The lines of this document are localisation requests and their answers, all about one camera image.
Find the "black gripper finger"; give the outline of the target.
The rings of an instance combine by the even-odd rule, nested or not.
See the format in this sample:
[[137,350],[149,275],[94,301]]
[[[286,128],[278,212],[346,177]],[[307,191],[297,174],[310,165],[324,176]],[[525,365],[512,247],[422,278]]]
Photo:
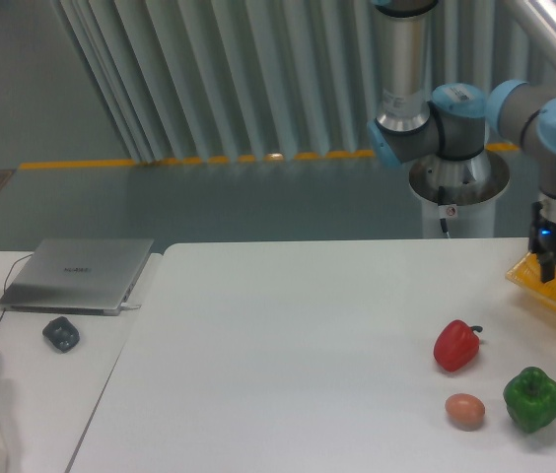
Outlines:
[[551,251],[539,252],[536,254],[539,265],[540,281],[550,282],[555,279],[556,263],[554,253]]

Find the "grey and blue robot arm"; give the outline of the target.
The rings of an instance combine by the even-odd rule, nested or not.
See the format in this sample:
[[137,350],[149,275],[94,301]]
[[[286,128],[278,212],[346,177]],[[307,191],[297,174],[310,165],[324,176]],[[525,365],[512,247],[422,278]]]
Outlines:
[[[442,209],[475,206],[508,181],[503,160],[485,149],[488,130],[517,145],[539,168],[525,272],[529,286],[556,302],[556,85],[509,80],[490,94],[463,83],[423,89],[433,1],[377,1],[392,61],[382,102],[368,123],[385,165],[411,163],[410,184]],[[556,1],[510,1],[507,9],[556,68]]]

